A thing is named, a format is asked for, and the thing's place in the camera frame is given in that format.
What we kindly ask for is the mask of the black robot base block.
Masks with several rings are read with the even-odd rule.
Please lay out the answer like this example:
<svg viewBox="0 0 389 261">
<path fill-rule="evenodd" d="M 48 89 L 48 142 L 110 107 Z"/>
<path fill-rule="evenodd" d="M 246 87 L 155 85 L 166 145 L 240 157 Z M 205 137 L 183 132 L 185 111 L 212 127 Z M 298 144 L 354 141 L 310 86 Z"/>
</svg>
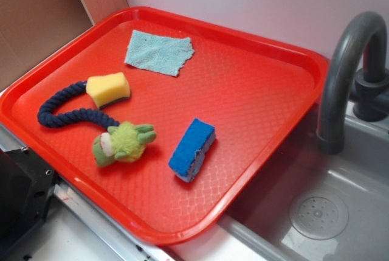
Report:
<svg viewBox="0 0 389 261">
<path fill-rule="evenodd" d="M 1 151 L 1 260 L 45 223 L 56 177 L 33 150 Z"/>
</svg>

